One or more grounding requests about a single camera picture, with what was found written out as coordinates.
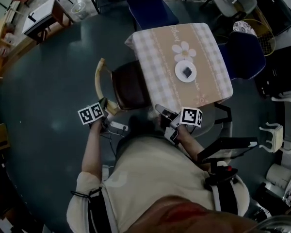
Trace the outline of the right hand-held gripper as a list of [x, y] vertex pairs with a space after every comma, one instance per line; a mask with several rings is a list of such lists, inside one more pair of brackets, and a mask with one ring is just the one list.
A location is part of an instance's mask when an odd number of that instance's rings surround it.
[[155, 110], [167, 119], [164, 137], [171, 143], [178, 143], [177, 136], [180, 125], [189, 126], [192, 130], [201, 127], [202, 111], [197, 108], [183, 107], [180, 114], [173, 112], [160, 104], [155, 105]]

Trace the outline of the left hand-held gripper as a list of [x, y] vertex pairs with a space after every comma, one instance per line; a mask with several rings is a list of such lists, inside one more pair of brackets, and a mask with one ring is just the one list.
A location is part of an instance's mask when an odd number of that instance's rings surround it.
[[78, 111], [78, 115], [83, 125], [88, 125], [92, 128], [94, 122], [101, 119], [101, 132], [106, 132], [109, 127], [109, 121], [107, 119], [109, 113], [107, 112], [108, 99], [101, 98], [98, 102], [85, 107]]

